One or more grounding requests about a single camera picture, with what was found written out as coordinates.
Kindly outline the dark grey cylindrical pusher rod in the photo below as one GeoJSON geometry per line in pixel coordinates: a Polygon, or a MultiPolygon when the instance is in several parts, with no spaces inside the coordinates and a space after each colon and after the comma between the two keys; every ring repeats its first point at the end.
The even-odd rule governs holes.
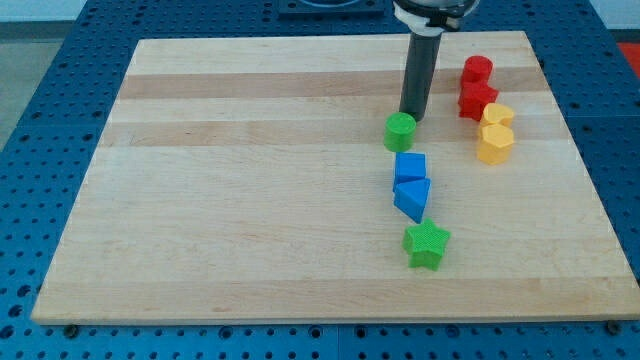
{"type": "Polygon", "coordinates": [[[416,122],[425,116],[440,41],[440,35],[410,36],[399,111],[411,115],[416,122]]]}

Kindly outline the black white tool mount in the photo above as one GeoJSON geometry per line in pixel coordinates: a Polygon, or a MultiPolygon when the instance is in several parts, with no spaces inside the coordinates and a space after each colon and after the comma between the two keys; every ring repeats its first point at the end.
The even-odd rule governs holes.
{"type": "Polygon", "coordinates": [[[463,19],[479,5],[480,0],[393,0],[395,17],[412,33],[439,36],[459,31],[463,19]]]}

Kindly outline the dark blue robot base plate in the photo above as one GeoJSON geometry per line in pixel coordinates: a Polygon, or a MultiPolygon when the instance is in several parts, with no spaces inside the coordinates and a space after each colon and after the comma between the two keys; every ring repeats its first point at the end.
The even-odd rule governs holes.
{"type": "Polygon", "coordinates": [[[383,15],[385,0],[276,0],[279,18],[383,15]]]}

